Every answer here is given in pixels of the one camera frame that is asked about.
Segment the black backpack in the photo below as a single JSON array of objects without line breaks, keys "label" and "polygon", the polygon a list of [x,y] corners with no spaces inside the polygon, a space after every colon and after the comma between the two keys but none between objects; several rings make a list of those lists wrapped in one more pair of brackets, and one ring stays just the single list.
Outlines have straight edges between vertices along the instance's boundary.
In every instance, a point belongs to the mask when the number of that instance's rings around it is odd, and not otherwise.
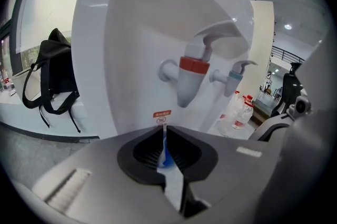
[{"label": "black backpack", "polygon": [[[39,68],[41,68],[41,96],[36,100],[30,101],[25,95],[26,85],[31,73]],[[71,92],[71,94],[57,110],[54,110],[51,104],[53,95],[64,92]],[[23,87],[23,104],[29,109],[39,107],[41,118],[48,128],[50,125],[41,114],[42,105],[48,113],[63,114],[68,111],[77,131],[80,133],[81,131],[78,129],[71,113],[71,107],[79,96],[70,43],[55,28],[49,35],[48,40],[42,41],[37,60],[31,65]]]}]

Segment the white counter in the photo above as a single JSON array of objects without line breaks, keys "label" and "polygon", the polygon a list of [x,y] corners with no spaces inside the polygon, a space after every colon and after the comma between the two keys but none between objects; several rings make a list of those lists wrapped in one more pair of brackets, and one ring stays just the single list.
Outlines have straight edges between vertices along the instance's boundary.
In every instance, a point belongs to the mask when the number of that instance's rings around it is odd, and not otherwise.
[{"label": "white counter", "polygon": [[[58,108],[67,96],[68,93],[58,95],[52,102],[53,107],[55,109]],[[66,137],[97,136],[95,128],[83,106],[81,97],[76,100],[72,107],[73,118],[81,130],[81,133],[77,132],[69,113],[66,112],[62,115],[55,115],[47,113],[43,108],[41,108],[41,112],[46,121],[50,124],[50,128],[43,122],[38,108],[26,108],[17,93],[10,96],[8,90],[0,92],[0,121],[7,125],[38,134]]]},{"label": "white counter", "polygon": [[244,127],[240,130],[231,128],[230,131],[226,132],[226,135],[221,135],[219,130],[216,127],[216,124],[214,124],[211,129],[208,131],[209,134],[221,136],[221,137],[228,137],[228,138],[234,138],[239,140],[248,140],[249,137],[253,134],[255,131],[255,128],[250,125],[250,123],[244,125]]}]

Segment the water dispenser spout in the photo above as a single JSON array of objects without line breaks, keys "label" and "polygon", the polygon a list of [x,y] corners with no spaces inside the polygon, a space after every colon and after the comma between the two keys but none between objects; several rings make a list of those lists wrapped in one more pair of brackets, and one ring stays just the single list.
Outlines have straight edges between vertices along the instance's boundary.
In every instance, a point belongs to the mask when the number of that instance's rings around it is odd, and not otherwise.
[{"label": "water dispenser spout", "polygon": [[251,64],[257,65],[254,61],[250,60],[236,62],[228,76],[221,74],[219,70],[214,70],[210,74],[210,82],[218,81],[224,83],[226,85],[224,95],[229,97],[235,92],[237,86],[241,82],[245,67]]},{"label": "water dispenser spout", "polygon": [[199,31],[186,45],[179,66],[174,60],[165,60],[158,69],[159,78],[176,82],[178,106],[185,108],[195,98],[210,67],[211,44],[222,37],[242,36],[233,21],[214,23]]}]

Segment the water bottle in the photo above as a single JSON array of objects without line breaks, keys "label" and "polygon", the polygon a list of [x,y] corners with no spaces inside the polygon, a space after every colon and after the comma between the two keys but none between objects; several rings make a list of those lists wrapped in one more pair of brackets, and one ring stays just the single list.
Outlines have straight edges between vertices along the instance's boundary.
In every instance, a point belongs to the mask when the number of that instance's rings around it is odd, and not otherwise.
[{"label": "water bottle", "polygon": [[233,130],[232,124],[235,122],[237,115],[243,109],[245,96],[239,98],[238,94],[236,94],[236,98],[233,99],[234,101],[232,105],[230,105],[229,108],[226,109],[225,115],[223,115],[223,118],[221,118],[221,120],[218,121],[216,124],[216,128],[219,131],[219,133],[225,137],[227,137],[226,135],[227,132]]},{"label": "water bottle", "polygon": [[249,119],[253,115],[253,104],[249,101],[249,95],[247,96],[246,101],[244,102],[244,107],[241,112],[238,113],[237,118],[232,125],[235,129],[242,129],[242,127],[248,123]]},{"label": "water bottle", "polygon": [[222,114],[217,119],[217,121],[222,121],[226,117],[226,114],[229,114],[229,113],[232,112],[232,110],[234,109],[234,107],[237,105],[237,101],[239,100],[239,93],[240,93],[240,91],[235,91],[234,96],[231,98],[231,100],[228,103],[227,107],[222,112]]}]

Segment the staircase railing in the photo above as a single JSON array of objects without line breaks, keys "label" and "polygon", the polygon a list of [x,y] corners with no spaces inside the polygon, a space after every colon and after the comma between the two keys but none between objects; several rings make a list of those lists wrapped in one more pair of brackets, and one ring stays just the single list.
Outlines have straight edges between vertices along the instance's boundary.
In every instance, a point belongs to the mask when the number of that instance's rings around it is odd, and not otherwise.
[{"label": "staircase railing", "polygon": [[294,55],[293,53],[287,52],[284,49],[278,48],[273,46],[271,57],[275,56],[276,58],[279,58],[283,61],[286,61],[288,63],[304,63],[305,60],[298,57],[297,55]]}]

